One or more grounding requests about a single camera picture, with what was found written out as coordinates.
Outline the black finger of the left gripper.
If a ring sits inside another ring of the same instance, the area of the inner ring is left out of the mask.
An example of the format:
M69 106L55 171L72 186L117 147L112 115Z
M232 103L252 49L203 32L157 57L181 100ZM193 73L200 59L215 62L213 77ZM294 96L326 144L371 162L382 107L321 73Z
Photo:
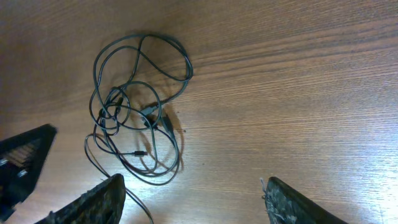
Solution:
M57 129L45 124L1 141L1 220L35 189Z

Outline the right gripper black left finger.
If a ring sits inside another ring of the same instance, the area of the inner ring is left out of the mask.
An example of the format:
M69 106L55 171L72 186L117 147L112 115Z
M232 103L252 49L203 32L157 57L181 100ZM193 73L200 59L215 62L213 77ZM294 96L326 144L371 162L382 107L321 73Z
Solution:
M126 199L124 177L114 174L38 224L118 224Z

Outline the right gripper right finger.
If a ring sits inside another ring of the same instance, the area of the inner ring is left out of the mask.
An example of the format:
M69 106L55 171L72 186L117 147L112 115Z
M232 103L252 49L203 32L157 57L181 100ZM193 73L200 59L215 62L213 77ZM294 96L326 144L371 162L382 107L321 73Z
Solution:
M277 177L260 181L271 224L347 224Z

